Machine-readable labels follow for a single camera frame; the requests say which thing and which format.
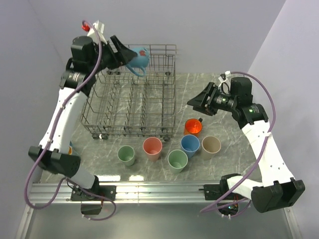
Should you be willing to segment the light blue floral mug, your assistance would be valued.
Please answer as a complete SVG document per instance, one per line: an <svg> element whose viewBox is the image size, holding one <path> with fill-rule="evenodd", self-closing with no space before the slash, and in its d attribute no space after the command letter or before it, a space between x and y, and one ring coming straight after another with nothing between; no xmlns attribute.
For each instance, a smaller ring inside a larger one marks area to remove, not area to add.
<svg viewBox="0 0 319 239"><path fill-rule="evenodd" d="M137 56L134 57L127 65L126 68L128 68L133 74L135 74L138 77L144 77L146 75L146 67L149 64L150 61L150 55L148 50L145 47L135 47L130 48L130 50L137 53ZM139 68L142 70L142 74L135 71L135 68Z"/></svg>

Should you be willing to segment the teal patterned mug yellow inside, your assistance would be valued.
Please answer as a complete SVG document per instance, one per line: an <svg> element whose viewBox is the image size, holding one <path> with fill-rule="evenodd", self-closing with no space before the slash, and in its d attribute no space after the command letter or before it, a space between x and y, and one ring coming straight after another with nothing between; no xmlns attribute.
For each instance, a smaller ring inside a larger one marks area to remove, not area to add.
<svg viewBox="0 0 319 239"><path fill-rule="evenodd" d="M72 155L72 153L73 153L72 145L73 145L72 142L69 142L69 150L68 150L69 155Z"/></svg>

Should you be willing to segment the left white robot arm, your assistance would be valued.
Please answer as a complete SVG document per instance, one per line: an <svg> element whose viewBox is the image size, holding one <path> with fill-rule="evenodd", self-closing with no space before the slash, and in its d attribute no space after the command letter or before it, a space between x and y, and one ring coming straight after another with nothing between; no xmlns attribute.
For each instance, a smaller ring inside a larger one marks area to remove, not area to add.
<svg viewBox="0 0 319 239"><path fill-rule="evenodd" d="M58 102L50 125L38 146L32 146L28 155L37 165L52 174L61 174L83 188L88 200L100 196L97 178L80 167L80 156L69 154L75 123L96 82L95 75L104 69L127 65L138 52L125 47L116 36L109 42L95 42L89 36L79 36L71 44L72 56L61 76Z"/></svg>

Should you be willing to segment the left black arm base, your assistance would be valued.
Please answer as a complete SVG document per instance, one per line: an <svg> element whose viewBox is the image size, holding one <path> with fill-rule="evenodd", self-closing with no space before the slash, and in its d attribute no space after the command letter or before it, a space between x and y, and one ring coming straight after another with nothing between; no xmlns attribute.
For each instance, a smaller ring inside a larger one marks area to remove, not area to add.
<svg viewBox="0 0 319 239"><path fill-rule="evenodd" d="M115 214L115 197L116 197L117 187L115 185L100 186L99 189L94 190L92 193L88 194L83 192L80 188L73 187L71 193L71 202L81 203L81 213L85 216L97 216L102 213L103 206L107 202L113 205L113 210L108 216L111 217Z"/></svg>

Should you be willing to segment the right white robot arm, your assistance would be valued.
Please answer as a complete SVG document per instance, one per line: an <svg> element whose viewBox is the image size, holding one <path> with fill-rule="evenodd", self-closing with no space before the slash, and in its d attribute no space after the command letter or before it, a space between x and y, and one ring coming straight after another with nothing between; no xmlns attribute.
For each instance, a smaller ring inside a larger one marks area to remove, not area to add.
<svg viewBox="0 0 319 239"><path fill-rule="evenodd" d="M255 209L269 212L291 207L306 187L286 166L271 133L274 121L269 121L264 107L253 102L253 77L239 73L230 80L230 91L224 93L213 82L187 104L193 110L213 116L219 110L230 112L248 139L256 162L245 175L225 175L220 180L220 197L201 212L217 209L217 204L235 194L248 199Z"/></svg>

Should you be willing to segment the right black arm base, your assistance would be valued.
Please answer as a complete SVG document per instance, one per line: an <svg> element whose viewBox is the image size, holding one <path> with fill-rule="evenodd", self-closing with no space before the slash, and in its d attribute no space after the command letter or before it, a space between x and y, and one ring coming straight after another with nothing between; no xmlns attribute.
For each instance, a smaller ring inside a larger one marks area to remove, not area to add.
<svg viewBox="0 0 319 239"><path fill-rule="evenodd" d="M199 192L203 193L204 199L206 201L217 200L220 196L223 195L219 184L204 184L203 187L199 188L198 190ZM237 194L231 193L224 200L237 202L239 199L240 197ZM234 216L239 213L239 204L226 206L215 210L215 212L217 212L220 216Z"/></svg>

